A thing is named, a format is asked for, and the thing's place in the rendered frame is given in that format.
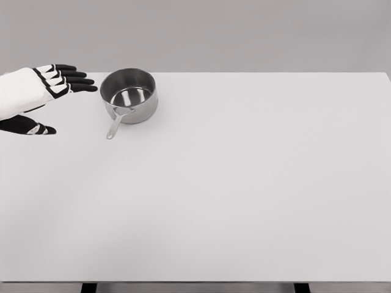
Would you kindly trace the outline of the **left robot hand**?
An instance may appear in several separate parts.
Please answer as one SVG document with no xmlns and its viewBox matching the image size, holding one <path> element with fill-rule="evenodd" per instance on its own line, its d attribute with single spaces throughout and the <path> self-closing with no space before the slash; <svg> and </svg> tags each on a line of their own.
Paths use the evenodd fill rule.
<svg viewBox="0 0 391 293">
<path fill-rule="evenodd" d="M 27 136 L 54 135 L 55 128 L 23 114 L 63 96 L 97 90 L 95 81 L 72 65 L 24 67 L 0 75 L 0 131 Z"/>
</svg>

